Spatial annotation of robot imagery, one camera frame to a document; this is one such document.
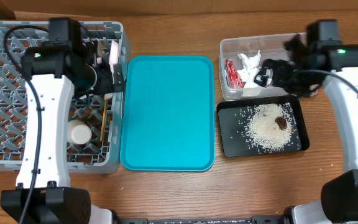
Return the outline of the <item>wooden chopstick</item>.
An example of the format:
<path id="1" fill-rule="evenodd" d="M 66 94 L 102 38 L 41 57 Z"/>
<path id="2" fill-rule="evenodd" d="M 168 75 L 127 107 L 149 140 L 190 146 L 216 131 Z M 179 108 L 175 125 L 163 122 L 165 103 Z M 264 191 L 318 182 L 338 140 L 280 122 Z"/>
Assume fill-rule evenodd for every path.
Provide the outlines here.
<path id="1" fill-rule="evenodd" d="M 106 118 L 106 115 L 107 115 L 108 101 L 109 101 L 109 100 L 105 100 L 105 101 L 104 101 L 103 118 Z"/>
<path id="2" fill-rule="evenodd" d="M 100 134 L 100 141 L 103 143 L 104 141 L 104 127 L 105 127 L 105 123 L 106 123 L 106 118 L 103 118 L 102 116 L 102 123 L 101 123 L 101 134 Z"/>

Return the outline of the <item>white paper cup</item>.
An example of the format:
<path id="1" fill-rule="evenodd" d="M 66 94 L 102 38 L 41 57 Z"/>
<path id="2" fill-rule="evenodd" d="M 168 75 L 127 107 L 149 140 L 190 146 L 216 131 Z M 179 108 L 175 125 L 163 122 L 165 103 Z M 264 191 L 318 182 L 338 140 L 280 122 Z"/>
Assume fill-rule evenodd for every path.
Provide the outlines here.
<path id="1" fill-rule="evenodd" d="M 74 119 L 67 123 L 67 142 L 86 144 L 91 137 L 91 129 L 84 122 Z"/>

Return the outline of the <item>large white round plate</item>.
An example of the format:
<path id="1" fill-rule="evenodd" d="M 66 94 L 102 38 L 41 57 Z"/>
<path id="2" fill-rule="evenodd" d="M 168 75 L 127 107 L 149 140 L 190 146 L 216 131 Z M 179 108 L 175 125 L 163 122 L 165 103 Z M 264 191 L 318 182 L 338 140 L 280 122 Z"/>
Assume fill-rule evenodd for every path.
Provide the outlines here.
<path id="1" fill-rule="evenodd" d="M 119 63 L 119 44 L 115 41 L 111 42 L 111 48 L 109 51 L 109 66 L 111 73 L 114 73 L 114 66 Z"/>

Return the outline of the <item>white napkin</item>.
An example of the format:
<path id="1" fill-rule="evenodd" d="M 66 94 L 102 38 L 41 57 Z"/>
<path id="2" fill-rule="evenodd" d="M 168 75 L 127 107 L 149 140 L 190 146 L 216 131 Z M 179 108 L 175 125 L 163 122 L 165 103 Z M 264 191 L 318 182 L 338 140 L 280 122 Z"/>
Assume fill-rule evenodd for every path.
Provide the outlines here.
<path id="1" fill-rule="evenodd" d="M 260 87 L 260 85 L 256 84 L 254 78 L 260 72 L 261 66 L 260 58 L 261 54 L 260 51 L 257 52 L 255 56 L 248 57 L 246 54 L 238 54 L 237 55 L 242 63 L 243 69 L 237 70 L 238 74 L 241 77 L 242 82 L 244 83 L 245 88 L 255 88 Z"/>

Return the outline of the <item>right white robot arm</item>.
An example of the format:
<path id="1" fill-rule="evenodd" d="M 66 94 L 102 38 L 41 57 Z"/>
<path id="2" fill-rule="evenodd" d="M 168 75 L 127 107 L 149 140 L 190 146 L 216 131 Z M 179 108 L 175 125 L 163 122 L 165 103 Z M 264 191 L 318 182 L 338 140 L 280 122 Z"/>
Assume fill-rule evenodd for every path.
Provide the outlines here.
<path id="1" fill-rule="evenodd" d="M 295 96 L 322 88 L 334 110 L 344 172 L 323 185 L 318 200 L 287 210 L 292 223 L 358 223 L 358 44 L 344 44 L 335 20 L 318 20 L 284 43 L 289 60 L 267 59 L 254 81 Z"/>

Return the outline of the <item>brown food chunk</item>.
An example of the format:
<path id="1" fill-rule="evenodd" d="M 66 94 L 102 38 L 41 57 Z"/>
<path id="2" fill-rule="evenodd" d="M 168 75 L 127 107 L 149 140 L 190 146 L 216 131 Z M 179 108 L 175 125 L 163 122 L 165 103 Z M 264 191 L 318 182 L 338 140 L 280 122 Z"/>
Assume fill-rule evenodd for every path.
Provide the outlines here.
<path id="1" fill-rule="evenodd" d="M 287 121 L 284 117 L 276 117 L 275 122 L 280 130 L 287 129 Z"/>

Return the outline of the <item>red snack wrapper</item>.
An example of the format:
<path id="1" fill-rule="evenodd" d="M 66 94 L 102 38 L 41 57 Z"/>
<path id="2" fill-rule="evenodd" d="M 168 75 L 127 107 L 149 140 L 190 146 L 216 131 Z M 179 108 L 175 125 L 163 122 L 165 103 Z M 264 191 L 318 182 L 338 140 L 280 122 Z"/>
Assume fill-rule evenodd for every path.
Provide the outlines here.
<path id="1" fill-rule="evenodd" d="M 224 64 L 229 87 L 232 89 L 244 88 L 244 82 L 242 81 L 237 70 L 234 68 L 234 62 L 226 58 Z"/>

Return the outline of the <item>pile of white rice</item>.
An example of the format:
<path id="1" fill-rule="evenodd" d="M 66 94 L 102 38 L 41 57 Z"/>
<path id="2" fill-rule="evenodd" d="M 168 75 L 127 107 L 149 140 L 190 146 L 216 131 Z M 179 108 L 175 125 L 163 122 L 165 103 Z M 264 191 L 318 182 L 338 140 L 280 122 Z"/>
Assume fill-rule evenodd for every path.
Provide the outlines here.
<path id="1" fill-rule="evenodd" d="M 301 150 L 300 135 L 290 103 L 245 106 L 235 113 L 239 117 L 240 146 L 252 154 L 275 154 Z M 284 117 L 287 129 L 280 130 L 276 117 Z"/>

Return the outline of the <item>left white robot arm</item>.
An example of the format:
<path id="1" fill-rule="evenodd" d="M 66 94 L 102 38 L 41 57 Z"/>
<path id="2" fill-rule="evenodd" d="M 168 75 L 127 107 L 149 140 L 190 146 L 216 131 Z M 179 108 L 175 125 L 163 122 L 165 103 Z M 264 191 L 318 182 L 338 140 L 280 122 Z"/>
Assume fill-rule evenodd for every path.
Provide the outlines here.
<path id="1" fill-rule="evenodd" d="M 73 188 L 67 166 L 68 115 L 74 96 L 107 95 L 125 89 L 119 47 L 108 58 L 86 27 L 52 18 L 47 41 L 28 48 L 16 67 L 25 80 L 27 127 L 24 158 L 13 190 L 1 193 L 1 208 L 18 223 L 119 223 L 114 210 L 91 203 Z"/>

